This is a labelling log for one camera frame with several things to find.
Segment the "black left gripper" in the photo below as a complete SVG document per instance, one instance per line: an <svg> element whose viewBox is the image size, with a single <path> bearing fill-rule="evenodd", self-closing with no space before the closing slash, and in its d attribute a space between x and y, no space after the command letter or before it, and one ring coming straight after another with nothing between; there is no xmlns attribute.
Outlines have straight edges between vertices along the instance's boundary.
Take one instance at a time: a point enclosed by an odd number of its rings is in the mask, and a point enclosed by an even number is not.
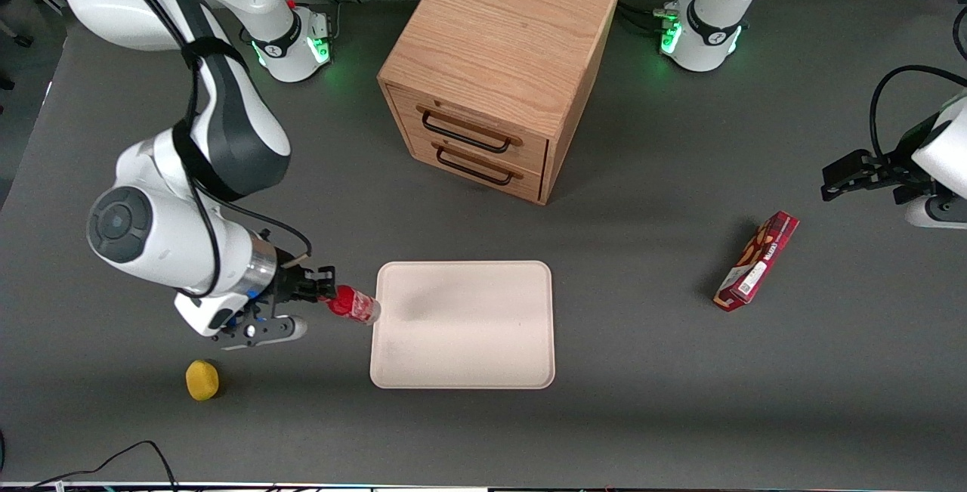
<svg viewBox="0 0 967 492"><path fill-rule="evenodd" d="M939 113L925 118L905 131L897 147L885 153L880 144L876 114L870 114L870 140L873 153L855 149L822 169L823 202L834 200L844 193L870 189L874 184L896 184L892 190L895 205L903 206L919 198L919 185L932 184L933 177L913 160L913 154L933 130Z"/></svg>

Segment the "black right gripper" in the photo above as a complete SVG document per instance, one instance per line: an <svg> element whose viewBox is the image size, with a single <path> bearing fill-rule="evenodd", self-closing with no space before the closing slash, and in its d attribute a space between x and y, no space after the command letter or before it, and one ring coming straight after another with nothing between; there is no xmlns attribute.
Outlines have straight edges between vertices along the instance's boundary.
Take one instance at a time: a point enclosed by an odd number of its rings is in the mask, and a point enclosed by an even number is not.
<svg viewBox="0 0 967 492"><path fill-rule="evenodd" d="M321 266L311 271L301 265L284 268L288 261L294 260L284 250L276 250L277 269L273 273L272 282L268 286L268 303L270 308L290 302L328 303L334 298L332 291L314 291L314 288L335 288L335 266Z"/></svg>

